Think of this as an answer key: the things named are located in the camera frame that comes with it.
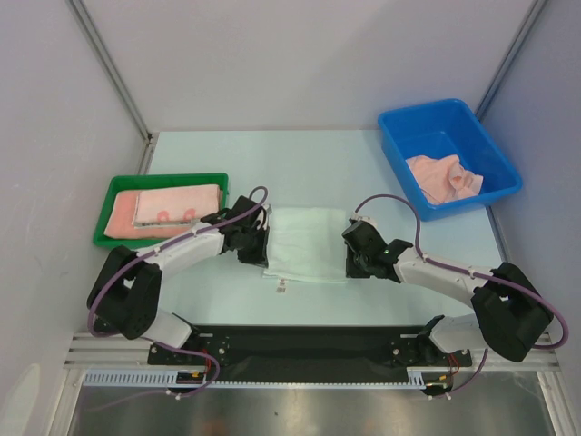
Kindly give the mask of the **white light blue towel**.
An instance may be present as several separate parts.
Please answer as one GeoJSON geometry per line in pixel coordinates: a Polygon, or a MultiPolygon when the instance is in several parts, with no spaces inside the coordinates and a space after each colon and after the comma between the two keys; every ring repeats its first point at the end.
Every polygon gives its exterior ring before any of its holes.
{"type": "Polygon", "coordinates": [[[270,215],[265,278],[340,284],[346,277],[342,232],[348,217],[341,209],[275,207],[270,215]]]}

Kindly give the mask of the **pink cartoon face towel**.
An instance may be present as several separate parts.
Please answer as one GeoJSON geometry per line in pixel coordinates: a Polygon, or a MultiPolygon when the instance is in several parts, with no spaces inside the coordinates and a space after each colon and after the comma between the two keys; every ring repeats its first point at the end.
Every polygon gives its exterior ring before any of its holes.
{"type": "Polygon", "coordinates": [[[136,226],[182,225],[219,211],[222,190],[217,184],[141,191],[133,223],[136,226]]]}

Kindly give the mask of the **pale pink towel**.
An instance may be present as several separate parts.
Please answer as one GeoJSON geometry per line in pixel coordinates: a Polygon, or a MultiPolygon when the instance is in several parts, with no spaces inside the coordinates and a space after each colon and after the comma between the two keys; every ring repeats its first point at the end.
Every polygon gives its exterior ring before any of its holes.
{"type": "Polygon", "coordinates": [[[466,169],[456,154],[433,159],[418,155],[406,160],[420,191],[430,204],[441,205],[480,194],[484,177],[466,169]]]}

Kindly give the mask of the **pink terry towel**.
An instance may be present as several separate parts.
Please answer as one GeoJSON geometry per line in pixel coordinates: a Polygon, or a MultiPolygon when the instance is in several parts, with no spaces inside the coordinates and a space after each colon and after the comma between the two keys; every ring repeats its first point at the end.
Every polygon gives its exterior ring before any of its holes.
{"type": "Polygon", "coordinates": [[[138,239],[140,234],[133,225],[139,194],[137,190],[121,191],[114,199],[113,209],[103,234],[113,239],[138,239]]]}

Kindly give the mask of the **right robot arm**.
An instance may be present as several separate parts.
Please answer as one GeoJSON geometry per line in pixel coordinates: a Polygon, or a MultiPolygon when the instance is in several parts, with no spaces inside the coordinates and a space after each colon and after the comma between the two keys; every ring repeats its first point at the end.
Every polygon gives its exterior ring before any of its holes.
{"type": "Polygon", "coordinates": [[[471,348],[489,348],[506,360],[522,362],[554,319],[527,277],[511,263],[496,269],[448,265],[419,255],[412,243],[386,243],[375,226],[362,220],[352,220],[342,238],[349,278],[417,285],[473,310],[459,317],[436,316],[424,327],[418,353],[427,364],[440,364],[452,352],[471,348]]]}

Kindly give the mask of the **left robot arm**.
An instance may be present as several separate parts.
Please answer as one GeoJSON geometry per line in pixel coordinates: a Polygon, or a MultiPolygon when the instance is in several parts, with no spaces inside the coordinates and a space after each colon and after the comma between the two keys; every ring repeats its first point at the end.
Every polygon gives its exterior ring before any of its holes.
{"type": "Polygon", "coordinates": [[[163,287],[194,265],[233,252],[240,263],[267,266],[270,207],[248,196],[202,217],[173,238],[132,250],[110,251],[87,298],[87,328],[95,337],[122,335],[168,346],[177,362],[200,352],[194,327],[160,304],[163,287]]]}

